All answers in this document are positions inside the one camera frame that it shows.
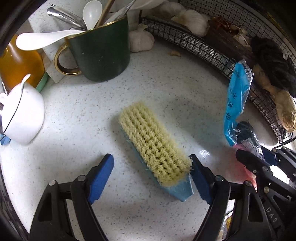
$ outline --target white countertop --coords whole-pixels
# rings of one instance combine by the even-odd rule
[[[132,53],[118,77],[94,83],[84,76],[50,80],[42,95],[45,121],[27,146],[13,141],[1,147],[1,166],[11,202],[25,228],[52,179],[70,182],[98,165],[106,153],[115,166],[101,198],[92,207],[109,240],[192,240],[208,205],[196,188],[181,203],[162,191],[126,142],[117,118],[143,100],[185,152],[196,154],[214,174],[243,181],[245,173],[223,135],[228,80],[204,62],[167,42]],[[244,119],[260,142],[274,145],[275,135],[247,102]]]

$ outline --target blue plastic bag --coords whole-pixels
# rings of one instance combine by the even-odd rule
[[[236,118],[242,113],[248,98],[254,74],[245,60],[235,64],[227,92],[227,106],[224,116],[224,134],[230,146],[235,145],[233,129],[237,126]]]
[[[244,110],[253,76],[252,70],[244,59],[235,64],[227,92],[224,135],[230,146],[247,150],[264,160],[253,127],[246,121],[236,122],[237,117]]]

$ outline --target metal mesh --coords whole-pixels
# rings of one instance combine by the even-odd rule
[[[222,16],[227,21],[242,26],[249,36],[273,40],[296,65],[296,57],[286,43],[262,20],[242,6],[229,0],[179,0],[186,9],[194,9],[211,17]]]
[[[202,38],[197,37],[182,28],[178,28],[170,25],[169,23],[151,19],[149,17],[144,17],[141,21],[142,23],[148,25],[146,30],[154,36],[164,38],[167,41],[191,52],[192,54],[205,60],[211,66],[214,66],[228,79],[231,78],[235,61],[216,51],[214,48],[205,43]],[[249,99],[264,116],[280,143],[286,144],[291,142],[292,135],[288,134],[283,128],[278,118],[275,104],[268,93],[255,83],[252,83],[249,92]]]

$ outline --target blue object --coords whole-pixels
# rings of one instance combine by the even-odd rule
[[[131,142],[131,140],[129,139],[129,137],[127,136],[127,134],[124,132],[124,135],[126,137],[126,139],[128,140],[128,142],[131,143],[133,150],[135,151],[136,155],[138,156],[138,159],[140,160],[140,162],[145,166],[147,172],[149,173],[149,175],[151,176],[151,178],[166,192],[168,192],[170,195],[174,196],[175,198],[179,199],[181,202],[185,202],[187,200],[187,198],[189,198],[190,196],[193,195],[193,189],[192,189],[192,185],[191,185],[191,180],[189,177],[189,174],[187,174],[185,176],[185,180],[180,181],[177,185],[174,185],[172,187],[163,187],[159,184],[159,182],[157,181],[156,177],[153,175],[153,172],[151,172],[148,167],[146,162],[144,161],[144,159],[141,157],[140,153],[137,151],[137,149],[135,148],[135,146],[133,145],[133,143]]]
[[[104,190],[109,176],[114,167],[114,158],[111,154],[106,154],[98,166],[98,172],[95,174],[90,187],[88,201],[93,204],[98,200]]]
[[[9,144],[9,142],[10,142],[10,138],[9,137],[7,137],[7,136],[5,136],[2,140],[1,140],[1,146],[5,146],[5,145],[8,145]]]
[[[211,205],[213,202],[213,197],[210,192],[210,185],[204,177],[200,167],[194,160],[192,161],[192,169],[190,174],[202,200],[205,200],[207,204]]]
[[[244,60],[235,64],[227,92],[227,106],[224,116],[224,135],[230,146],[237,143],[233,135],[237,123],[236,118],[242,113],[246,103],[253,73]]]
[[[276,155],[273,151],[266,149],[264,146],[261,146],[264,160],[271,166],[277,166],[278,161],[276,160]]]

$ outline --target blue gripper pad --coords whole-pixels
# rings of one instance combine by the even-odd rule
[[[109,179],[109,176],[114,167],[114,158],[111,154],[106,154],[98,166],[98,172],[94,176],[90,187],[88,201],[93,204],[98,200],[104,190],[104,187]]]
[[[276,160],[275,153],[273,151],[266,149],[264,146],[261,146],[261,149],[263,152],[264,160],[271,166],[277,166],[278,161]]]
[[[205,200],[209,205],[211,205],[213,202],[213,197],[210,192],[210,185],[207,182],[204,175],[202,174],[200,167],[194,160],[192,160],[192,169],[190,171],[190,174],[200,194],[200,197],[203,200]]]

